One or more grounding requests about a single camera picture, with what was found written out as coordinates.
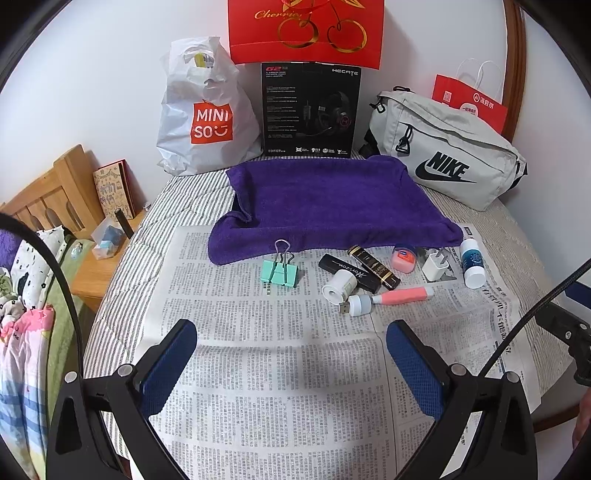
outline white patterned pillow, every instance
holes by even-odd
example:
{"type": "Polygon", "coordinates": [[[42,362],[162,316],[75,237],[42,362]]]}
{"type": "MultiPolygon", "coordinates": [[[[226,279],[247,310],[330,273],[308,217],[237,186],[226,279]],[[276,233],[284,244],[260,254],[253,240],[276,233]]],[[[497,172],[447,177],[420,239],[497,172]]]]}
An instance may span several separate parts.
{"type": "MultiPolygon", "coordinates": [[[[64,228],[58,226],[51,230],[40,230],[37,235],[45,242],[59,262],[67,248],[64,228]]],[[[27,242],[18,247],[10,271],[12,289],[22,296],[22,303],[27,308],[42,309],[45,306],[47,291],[53,279],[53,272],[41,255],[27,242]]]]}

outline newspaper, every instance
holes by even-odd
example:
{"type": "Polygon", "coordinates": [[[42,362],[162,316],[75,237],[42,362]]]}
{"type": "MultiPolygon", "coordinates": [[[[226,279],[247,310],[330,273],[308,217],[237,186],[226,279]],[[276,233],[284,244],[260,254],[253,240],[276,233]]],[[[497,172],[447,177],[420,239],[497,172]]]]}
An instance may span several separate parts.
{"type": "MultiPolygon", "coordinates": [[[[262,258],[218,267],[207,257],[211,227],[178,227],[145,320],[137,361],[178,319],[195,323],[199,341],[161,414],[150,418],[175,460],[193,479],[391,480],[433,423],[419,409],[385,346],[385,329],[404,319],[448,363],[478,374],[519,319],[519,300],[482,246],[488,282],[463,283],[459,249],[432,283],[433,298],[376,305],[369,315],[339,314],[321,287],[329,253],[296,253],[295,288],[264,284],[262,258]]],[[[368,249],[389,265],[392,248],[368,249]]],[[[421,252],[419,263],[430,251],[421,252]]],[[[420,264],[400,274],[402,287],[427,284],[420,264]]],[[[492,375],[517,372],[530,409],[540,389],[522,333],[492,375]]],[[[473,414],[446,472],[458,468],[475,432],[473,414]]]]}

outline wooden nightstand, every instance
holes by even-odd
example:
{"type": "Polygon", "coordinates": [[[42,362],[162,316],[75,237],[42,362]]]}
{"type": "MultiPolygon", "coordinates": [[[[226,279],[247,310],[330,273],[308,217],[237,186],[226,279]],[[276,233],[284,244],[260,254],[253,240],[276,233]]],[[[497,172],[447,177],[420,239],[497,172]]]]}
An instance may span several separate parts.
{"type": "MultiPolygon", "coordinates": [[[[144,214],[145,212],[142,210],[133,220],[129,221],[134,231],[137,229],[142,218],[144,218],[144,214]]],[[[72,291],[72,295],[80,297],[93,312],[99,310],[100,303],[105,296],[111,277],[115,273],[115,268],[117,268],[128,243],[129,240],[125,239],[125,243],[119,248],[117,254],[111,258],[97,260],[92,252],[88,252],[78,269],[76,278],[74,278],[72,285],[70,285],[70,290],[72,291]]]]}

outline headphones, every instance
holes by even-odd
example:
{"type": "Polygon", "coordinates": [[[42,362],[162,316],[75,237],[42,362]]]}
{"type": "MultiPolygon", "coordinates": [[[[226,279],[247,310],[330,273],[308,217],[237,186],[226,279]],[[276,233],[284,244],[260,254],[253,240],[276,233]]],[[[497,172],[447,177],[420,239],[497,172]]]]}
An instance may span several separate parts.
{"type": "Polygon", "coordinates": [[[338,92],[323,99],[318,104],[316,129],[327,135],[334,135],[349,129],[353,124],[349,98],[338,92]]]}

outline mint green binder clip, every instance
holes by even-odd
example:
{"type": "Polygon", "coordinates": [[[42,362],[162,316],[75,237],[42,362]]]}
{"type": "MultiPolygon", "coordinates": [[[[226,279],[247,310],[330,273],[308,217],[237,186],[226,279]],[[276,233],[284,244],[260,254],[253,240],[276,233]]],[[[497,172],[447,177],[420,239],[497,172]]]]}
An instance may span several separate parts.
{"type": "Polygon", "coordinates": [[[263,260],[261,269],[261,281],[284,285],[286,287],[296,286],[297,267],[290,262],[296,257],[290,252],[291,245],[287,240],[279,239],[275,242],[275,257],[273,261],[263,260]],[[279,243],[287,244],[284,252],[279,252],[279,243]]]}

